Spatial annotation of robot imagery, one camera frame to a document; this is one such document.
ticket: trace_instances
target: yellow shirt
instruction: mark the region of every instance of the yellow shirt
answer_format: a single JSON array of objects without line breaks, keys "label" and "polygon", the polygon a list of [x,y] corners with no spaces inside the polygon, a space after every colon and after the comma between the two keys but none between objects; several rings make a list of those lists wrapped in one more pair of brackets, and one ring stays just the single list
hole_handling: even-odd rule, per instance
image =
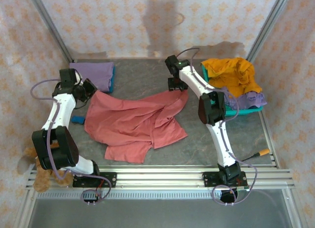
[{"label": "yellow shirt", "polygon": [[208,72],[209,84],[216,88],[227,87],[236,98],[250,91],[262,91],[254,79],[254,66],[243,58],[208,59],[202,64]]}]

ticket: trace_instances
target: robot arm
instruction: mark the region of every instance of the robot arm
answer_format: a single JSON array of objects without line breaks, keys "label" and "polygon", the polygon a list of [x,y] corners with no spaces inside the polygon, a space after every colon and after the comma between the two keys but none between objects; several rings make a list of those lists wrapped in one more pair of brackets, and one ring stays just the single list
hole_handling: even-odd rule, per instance
[{"label": "robot arm", "polygon": [[[214,87],[209,85],[204,79],[201,78],[201,76],[196,72],[196,70],[194,68],[193,68],[193,71],[195,72],[195,76],[197,76],[197,78],[199,78],[199,81],[203,82],[203,84],[205,86],[208,86],[209,88],[214,89]],[[202,98],[205,95],[206,95],[205,97],[207,98],[208,94],[210,94],[210,93],[214,94],[215,93],[213,91],[207,90],[205,87],[203,87],[195,79],[195,77],[191,73],[190,66],[184,67],[179,72],[179,78],[180,78],[180,80],[185,82],[193,90],[193,92],[196,94],[196,96],[198,98]],[[207,126],[208,130],[210,131],[212,139],[215,143],[217,156],[218,156],[218,164],[221,165],[222,167],[226,167],[226,166],[231,166],[231,165],[235,164],[235,160],[226,151],[226,148],[225,148],[225,145],[224,145],[221,133],[220,133],[220,124],[222,121],[223,121],[223,119],[220,119],[219,121],[215,122],[214,125],[211,125],[210,123],[206,123],[206,126]],[[229,152],[233,153],[232,149],[231,149],[230,142],[229,142],[228,137],[227,137],[227,133],[226,133],[226,129],[225,129],[225,122],[223,122],[221,127],[223,129],[225,142],[228,146]]]},{"label": "robot arm", "polygon": [[79,155],[78,148],[74,143],[69,131],[71,113],[78,100],[82,102],[96,92],[97,88],[89,79],[84,82],[75,69],[61,69],[61,81],[56,85],[53,92],[55,99],[47,122],[41,130],[32,134],[32,141],[35,146],[39,161],[43,169],[52,169],[47,151],[46,139],[48,128],[59,105],[57,117],[51,127],[50,144],[57,145],[52,148],[52,155],[57,169],[70,169],[73,172],[82,174],[98,174],[98,167],[95,162],[87,160]]},{"label": "robot arm", "polygon": [[165,60],[165,63],[173,75],[172,78],[168,79],[169,90],[182,91],[190,87],[199,98],[198,116],[211,133],[217,151],[220,178],[227,184],[240,176],[241,169],[239,163],[229,154],[233,155],[233,152],[225,128],[223,93],[209,90],[209,88],[214,89],[214,87],[202,79],[193,67],[191,69],[188,60],[179,62],[176,56],[170,56]]}]

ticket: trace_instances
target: cable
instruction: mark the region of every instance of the cable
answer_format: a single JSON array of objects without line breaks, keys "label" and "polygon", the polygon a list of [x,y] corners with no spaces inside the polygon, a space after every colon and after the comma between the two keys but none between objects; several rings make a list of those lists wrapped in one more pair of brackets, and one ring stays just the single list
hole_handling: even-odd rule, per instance
[{"label": "cable", "polygon": [[198,48],[198,47],[188,48],[188,49],[186,49],[186,50],[180,52],[176,57],[179,57],[182,53],[184,53],[184,52],[186,52],[186,51],[190,51],[190,50],[197,50],[197,51],[192,55],[192,57],[191,57],[191,59],[190,59],[190,71],[191,71],[191,74],[194,76],[194,78],[198,81],[198,83],[201,84],[201,85],[202,85],[204,88],[206,88],[207,90],[215,91],[215,92],[227,93],[227,94],[229,94],[230,96],[232,96],[232,98],[233,98],[233,99],[235,100],[235,102],[236,102],[236,106],[237,106],[236,114],[235,114],[233,117],[229,117],[228,119],[225,119],[224,121],[222,121],[222,122],[220,123],[220,127],[219,127],[219,128],[220,128],[220,132],[221,132],[221,137],[222,137],[224,146],[225,146],[225,148],[226,148],[226,152],[227,152],[235,161],[237,161],[238,163],[243,164],[243,165],[247,165],[247,166],[253,168],[253,169],[255,170],[255,177],[254,177],[254,180],[253,180],[253,182],[252,182],[252,185],[251,185],[251,187],[250,187],[250,190],[249,190],[248,194],[247,194],[242,200],[240,200],[240,201],[236,201],[236,199],[234,199],[234,202],[232,202],[232,203],[223,203],[223,202],[219,202],[219,201],[217,201],[217,200],[215,199],[215,197],[214,197],[214,192],[215,192],[215,190],[216,190],[217,188],[220,188],[220,187],[221,187],[221,188],[222,188],[222,187],[229,188],[229,190],[233,193],[234,198],[236,198],[233,189],[232,189],[231,187],[227,186],[227,185],[217,185],[217,186],[215,186],[215,187],[212,189],[212,191],[211,191],[211,196],[212,196],[213,200],[214,200],[216,203],[218,203],[218,204],[220,204],[220,205],[225,205],[225,206],[227,206],[227,205],[235,205],[235,204],[238,204],[238,203],[240,203],[240,202],[243,202],[243,201],[251,194],[252,188],[254,187],[254,184],[255,184],[255,182],[256,182],[257,175],[258,175],[258,170],[257,170],[257,168],[256,168],[255,166],[253,166],[252,164],[245,163],[245,162],[239,160],[239,159],[236,158],[232,153],[230,153],[229,148],[228,148],[228,146],[227,146],[227,144],[226,144],[226,141],[225,141],[225,138],[224,138],[222,125],[223,125],[224,123],[228,122],[228,121],[231,121],[231,120],[235,119],[235,118],[238,116],[238,114],[239,114],[240,107],[239,107],[239,104],[238,104],[237,99],[235,98],[235,96],[234,96],[233,94],[231,94],[231,93],[228,92],[228,91],[222,90],[222,89],[209,88],[207,85],[205,85],[203,82],[201,82],[201,81],[199,80],[199,78],[195,75],[195,73],[194,73],[194,71],[193,71],[193,69],[192,69],[192,62],[193,62],[193,58],[195,57],[195,55],[200,51],[200,48]]},{"label": "cable", "polygon": [[[51,148],[50,148],[50,134],[51,134],[51,129],[52,129],[53,124],[54,124],[54,122],[55,122],[55,119],[56,119],[56,117],[57,117],[57,115],[58,115],[58,113],[59,113],[60,104],[59,104],[59,102],[58,102],[56,99],[54,99],[54,98],[40,98],[40,97],[35,96],[34,93],[33,93],[34,88],[36,88],[38,85],[40,85],[40,84],[42,84],[42,83],[45,83],[45,82],[50,82],[50,81],[60,81],[60,80],[59,80],[59,79],[48,79],[48,80],[40,81],[40,82],[38,82],[37,84],[35,84],[35,85],[31,88],[30,94],[31,94],[31,96],[32,96],[33,98],[35,98],[35,99],[37,99],[37,100],[52,100],[52,101],[54,101],[54,102],[56,103],[56,105],[57,105],[56,112],[55,112],[55,114],[54,114],[54,116],[53,116],[53,118],[52,118],[52,121],[50,122],[50,124],[49,124],[49,126],[48,126],[47,138],[46,138],[46,146],[47,146],[47,152],[48,152],[48,157],[49,157],[49,161],[50,161],[51,167],[52,167],[54,173],[56,174],[57,178],[60,179],[60,180],[63,180],[63,179],[65,178],[66,174],[67,174],[69,171],[71,171],[71,170],[70,170],[70,169],[67,169],[67,170],[64,172],[63,177],[61,177],[61,176],[59,175],[58,170],[57,170],[56,165],[55,165],[55,162],[54,162],[54,158],[53,158],[52,152],[51,152]],[[105,177],[103,177],[103,176],[88,175],[88,174],[82,174],[82,173],[77,173],[77,172],[73,172],[73,171],[71,171],[71,173],[72,173],[73,175],[77,175],[77,176],[86,176],[86,177],[90,177],[90,178],[102,179],[102,180],[105,180],[105,181],[108,183],[108,185],[109,185],[109,190],[107,191],[107,194],[106,194],[104,197],[102,197],[102,196],[101,196],[101,193],[98,193],[98,196],[100,197],[100,199],[99,199],[97,202],[95,202],[94,205],[97,204],[97,203],[99,203],[99,202],[101,202],[101,201],[103,201],[103,200],[109,195],[109,193],[110,193],[110,191],[111,191],[111,188],[112,188],[112,183],[111,183],[107,178],[105,178]],[[82,200],[83,202],[85,202],[84,199],[83,199],[84,194],[85,194],[86,192],[89,192],[89,191],[95,192],[95,190],[84,190],[84,191],[82,192],[82,194],[81,194],[81,200]]]},{"label": "cable", "polygon": [[75,109],[75,110],[78,110],[78,109],[81,109],[82,107],[85,107],[85,106],[87,105],[87,103],[88,103],[89,100],[90,100],[90,98],[88,98],[88,99],[83,103],[82,106],[75,107],[74,109]]}]

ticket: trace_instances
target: teal basket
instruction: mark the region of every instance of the teal basket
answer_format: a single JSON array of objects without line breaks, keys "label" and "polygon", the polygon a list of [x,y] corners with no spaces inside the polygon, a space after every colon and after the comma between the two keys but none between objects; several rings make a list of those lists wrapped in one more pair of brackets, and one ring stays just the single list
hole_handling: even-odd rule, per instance
[{"label": "teal basket", "polygon": [[[203,66],[203,64],[201,64],[201,68],[202,68],[203,78],[206,80],[207,83],[209,83],[208,71]],[[226,116],[235,116],[236,110],[232,110],[231,107],[229,107],[228,105],[225,105],[225,108],[226,108],[226,114],[225,114]],[[247,115],[253,112],[261,111],[262,109],[263,109],[263,106],[259,108],[256,107],[256,108],[251,108],[251,109],[244,109],[244,110],[240,110],[238,114]]]}]

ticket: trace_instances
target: glass panel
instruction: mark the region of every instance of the glass panel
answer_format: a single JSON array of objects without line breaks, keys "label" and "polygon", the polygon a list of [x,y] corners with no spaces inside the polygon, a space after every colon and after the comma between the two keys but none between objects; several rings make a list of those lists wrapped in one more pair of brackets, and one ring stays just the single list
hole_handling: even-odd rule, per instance
[{"label": "glass panel", "polygon": [[242,203],[220,206],[210,199],[108,199],[96,206],[79,200],[37,199],[31,228],[265,228],[292,227],[281,190],[253,191]]}]

